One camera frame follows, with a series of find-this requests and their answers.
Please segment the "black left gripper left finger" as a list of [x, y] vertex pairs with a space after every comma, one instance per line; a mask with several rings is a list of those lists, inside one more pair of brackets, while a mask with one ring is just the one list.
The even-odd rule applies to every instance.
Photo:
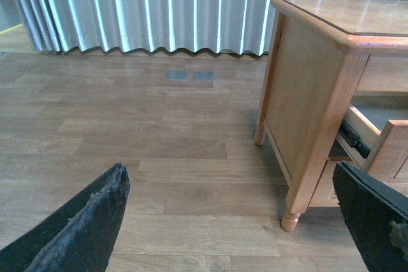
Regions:
[[115, 164], [29, 232], [1, 249], [1, 271], [105, 271], [130, 190]]

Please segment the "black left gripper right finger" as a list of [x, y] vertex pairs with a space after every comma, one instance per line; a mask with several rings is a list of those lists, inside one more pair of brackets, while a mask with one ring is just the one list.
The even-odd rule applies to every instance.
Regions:
[[333, 185], [345, 224], [369, 271], [407, 271], [407, 196], [348, 162]]

